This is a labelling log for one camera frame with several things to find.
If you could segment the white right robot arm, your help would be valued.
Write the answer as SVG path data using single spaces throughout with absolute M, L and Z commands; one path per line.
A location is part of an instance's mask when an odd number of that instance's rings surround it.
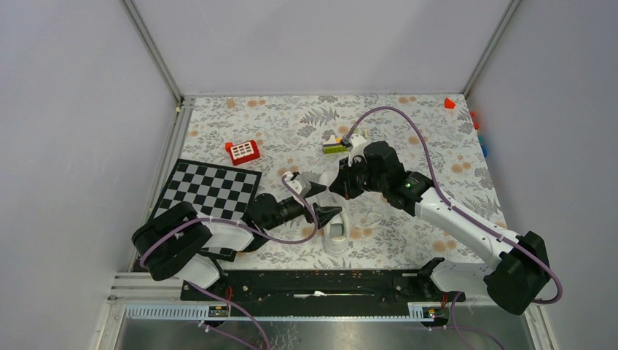
M 434 258 L 420 270 L 418 291 L 427 300 L 445 292 L 489 297 L 503 310 L 521 315 L 550 281 L 549 258 L 541 236 L 520 235 L 492 224 L 441 193 L 421 173 L 407 171 L 385 141 L 354 137 L 342 142 L 349 156 L 340 160 L 331 192 L 352 200 L 380 193 L 395 209 L 449 233 L 471 249 L 479 263 Z

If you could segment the white sneaker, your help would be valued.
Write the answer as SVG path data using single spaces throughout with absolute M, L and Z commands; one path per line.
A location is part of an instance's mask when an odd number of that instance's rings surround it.
M 342 255 L 346 252 L 353 228 L 350 221 L 349 202 L 328 189 L 336 176 L 336 173 L 333 171 L 325 171 L 320 175 L 318 183 L 326 186 L 327 189 L 318 194 L 316 198 L 317 204 L 322 207 L 339 206 L 342 208 L 342 211 L 330 219 L 322 229 L 324 250 L 330 255 Z

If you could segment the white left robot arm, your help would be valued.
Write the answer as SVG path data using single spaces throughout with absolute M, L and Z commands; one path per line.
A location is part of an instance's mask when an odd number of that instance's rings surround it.
M 237 220 L 212 217 L 181 202 L 141 226 L 131 237 L 139 254 L 139 264 L 155 281 L 176 277 L 197 285 L 210 300 L 223 296 L 226 281 L 212 257 L 200 255 L 205 248 L 243 252 L 273 241 L 267 230 L 304 217 L 319 230 L 342 214 L 340 206 L 310 204 L 307 198 L 325 191 L 325 186 L 297 182 L 285 185 L 291 197 L 277 201 L 270 193 L 252 200 Z

